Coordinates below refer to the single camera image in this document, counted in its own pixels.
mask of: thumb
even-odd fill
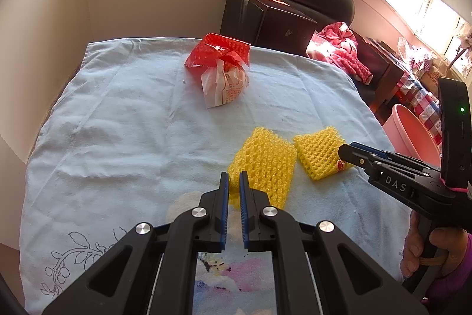
[[[437,228],[431,232],[431,244],[449,251],[448,258],[441,268],[443,275],[450,274],[461,264],[466,255],[468,241],[467,232],[459,227]]]

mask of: floral line drawing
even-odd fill
[[[113,229],[113,236],[117,242],[122,236],[126,234],[126,230],[122,227],[118,227],[118,230]],[[66,261],[70,263],[74,260],[73,265],[82,265],[83,270],[86,271],[92,264],[94,264],[98,258],[100,258],[105,252],[112,248],[115,243],[110,246],[105,247],[100,245],[98,242],[95,242],[95,248],[90,246],[90,242],[87,238],[80,232],[69,232],[69,237],[76,244],[76,247],[71,248],[70,250],[65,251],[64,253],[59,253],[57,251],[51,251],[51,255],[56,259],[56,264],[54,267],[47,266],[44,269],[44,272],[47,276],[53,278],[53,286],[49,288],[46,283],[41,283],[41,293],[44,295],[52,295],[55,299],[61,292],[61,285],[65,283],[65,280],[70,276],[69,267],[66,266]]]

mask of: light blue bed sheet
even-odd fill
[[[88,45],[39,135],[27,168],[21,223],[25,307],[39,314],[116,242],[148,221],[161,225],[216,189],[220,172],[263,126],[291,141],[336,127],[346,142],[393,150],[338,68],[251,49],[250,84],[206,109],[183,63],[198,40],[129,38]],[[409,209],[352,168],[312,182],[297,161],[285,209],[296,220],[333,221],[395,278]],[[276,314],[270,254],[242,248],[230,208],[222,254],[201,255],[194,313]]]

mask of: triangular cutout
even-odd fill
[[[94,276],[89,283],[90,289],[100,292],[107,297],[112,297],[115,294],[132,251],[133,248],[131,246],[125,247],[116,258]]]
[[[364,265],[349,248],[340,244],[337,249],[357,295],[365,294],[381,286],[381,278]]]

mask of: pink stain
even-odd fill
[[[240,291],[257,291],[261,287],[261,273],[265,263],[257,258],[232,263],[231,271],[225,270],[221,275],[228,276],[235,281]]]

